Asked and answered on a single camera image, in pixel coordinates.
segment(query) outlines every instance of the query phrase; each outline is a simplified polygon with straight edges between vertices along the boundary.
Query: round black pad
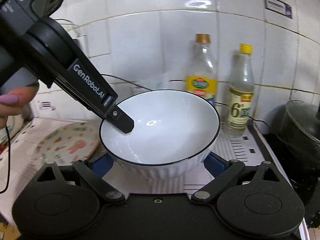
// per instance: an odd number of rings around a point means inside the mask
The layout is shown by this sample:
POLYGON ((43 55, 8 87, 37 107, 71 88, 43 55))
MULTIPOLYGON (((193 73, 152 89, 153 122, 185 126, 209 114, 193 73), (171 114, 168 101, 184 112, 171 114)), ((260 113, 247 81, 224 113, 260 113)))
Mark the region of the round black pad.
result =
POLYGON ((221 218, 238 233, 277 238, 292 233, 304 216, 304 206, 290 187, 261 181, 228 189, 217 201, 221 218))
POLYGON ((28 185, 12 215, 21 233, 57 239, 82 232, 98 211, 99 200, 90 190, 53 180, 28 185))
POLYGON ((280 199, 266 193, 255 193, 249 195, 244 200, 244 204, 252 212, 261 215, 272 215, 277 213, 282 206, 280 199))
POLYGON ((48 194, 36 200, 35 208, 43 215, 55 216, 67 212, 71 207, 71 198, 63 194, 48 194))

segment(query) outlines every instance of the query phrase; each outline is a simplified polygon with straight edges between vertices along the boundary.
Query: purple sticker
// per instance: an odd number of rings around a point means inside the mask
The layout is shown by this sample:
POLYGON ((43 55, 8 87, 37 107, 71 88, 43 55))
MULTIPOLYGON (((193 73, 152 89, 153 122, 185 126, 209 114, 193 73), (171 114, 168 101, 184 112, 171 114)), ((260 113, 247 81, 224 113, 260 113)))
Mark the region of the purple sticker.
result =
POLYGON ((292 19, 292 7, 280 0, 265 0, 267 10, 282 14, 292 19))

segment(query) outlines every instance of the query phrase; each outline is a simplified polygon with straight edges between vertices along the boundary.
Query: black cable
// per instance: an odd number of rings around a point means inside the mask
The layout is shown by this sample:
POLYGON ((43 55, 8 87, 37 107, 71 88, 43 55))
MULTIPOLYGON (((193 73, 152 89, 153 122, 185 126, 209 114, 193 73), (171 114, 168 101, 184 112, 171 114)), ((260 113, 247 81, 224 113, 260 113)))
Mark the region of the black cable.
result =
POLYGON ((218 104, 218 105, 223 105, 223 106, 228 106, 227 104, 224 104, 224 103, 219 103, 219 102, 215 102, 215 104, 218 104))
POLYGON ((251 118, 252 120, 256 121, 256 122, 263 122, 268 128, 270 128, 270 126, 263 120, 257 120, 257 119, 254 119, 253 117, 249 116, 249 118, 251 118))
POLYGON ((55 20, 55 21, 66 21, 66 22, 69 22, 69 23, 71 23, 72 25, 76 26, 73 21, 70 21, 70 20, 67 20, 67 19, 54 19, 54 20, 55 20))
POLYGON ((8 136, 8 176, 7 176, 7 185, 5 186, 4 190, 0 191, 0 194, 7 191, 9 187, 9 180, 10 180, 11 141, 10 141, 10 134, 9 134, 7 125, 5 126, 5 131, 7 132, 7 136, 8 136))
POLYGON ((144 86, 141 86, 141 85, 132 83, 132 82, 126 80, 126 79, 119 78, 119 77, 117 77, 117 76, 108 75, 108 74, 101 74, 101 75, 102 75, 102 76, 108 76, 108 77, 114 77, 114 78, 120 79, 120 80, 122 80, 122 81, 124 81, 124 82, 127 82, 127 83, 129 83, 129 84, 135 85, 135 86, 137 86, 137 87, 141 87, 141 88, 144 88, 144 89, 146 89, 146 90, 153 91, 152 89, 149 89, 149 88, 146 88, 146 87, 144 87, 144 86))
MULTIPOLYGON (((130 81, 128 81, 128 80, 126 80, 126 79, 123 79, 123 78, 119 78, 119 77, 117 77, 117 76, 108 75, 108 74, 101 74, 101 75, 102 75, 102 76, 108 76, 108 77, 117 78, 117 79, 120 79, 120 80, 122 80, 122 81, 124 81, 124 82, 127 82, 127 83, 129 83, 129 84, 135 85, 135 86, 137 86, 137 87, 141 87, 141 88, 144 88, 144 89, 146 89, 146 90, 153 91, 152 89, 149 89, 149 88, 146 88, 146 87, 144 87, 144 86, 135 84, 135 83, 133 83, 133 82, 130 82, 130 81)), ((219 103, 219 102, 215 102, 215 104, 223 105, 223 106, 228 106, 227 104, 219 103)), ((264 123, 264 124, 270 129, 270 126, 269 126, 265 121, 254 119, 254 118, 251 117, 251 116, 249 116, 249 118, 252 119, 252 120, 254 120, 254 121, 256 121, 256 122, 262 122, 262 123, 264 123)), ((275 135, 278 137, 279 140, 281 140, 282 142, 288 144, 288 143, 285 142, 283 139, 281 139, 280 136, 279 136, 277 133, 275 133, 275 135)))

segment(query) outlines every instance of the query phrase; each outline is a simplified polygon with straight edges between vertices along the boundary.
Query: bottle label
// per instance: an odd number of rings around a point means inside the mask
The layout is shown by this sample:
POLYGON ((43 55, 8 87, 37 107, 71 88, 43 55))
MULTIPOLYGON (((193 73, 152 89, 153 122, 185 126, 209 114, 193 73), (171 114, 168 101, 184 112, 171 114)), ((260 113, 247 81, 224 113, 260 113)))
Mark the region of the bottle label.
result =
POLYGON ((253 92, 230 88, 230 93, 229 126, 235 129, 243 129, 249 118, 253 92))
POLYGON ((187 77, 187 91, 214 104, 217 80, 206 77, 191 76, 187 77))

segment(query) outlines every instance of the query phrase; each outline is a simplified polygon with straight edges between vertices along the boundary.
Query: pink fingernail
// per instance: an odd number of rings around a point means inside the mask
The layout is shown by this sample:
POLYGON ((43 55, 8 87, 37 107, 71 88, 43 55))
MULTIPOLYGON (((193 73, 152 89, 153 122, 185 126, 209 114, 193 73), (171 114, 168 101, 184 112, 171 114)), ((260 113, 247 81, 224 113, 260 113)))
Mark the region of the pink fingernail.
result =
POLYGON ((0 96, 0 103, 3 104, 14 104, 19 101, 19 97, 16 94, 6 94, 0 96))

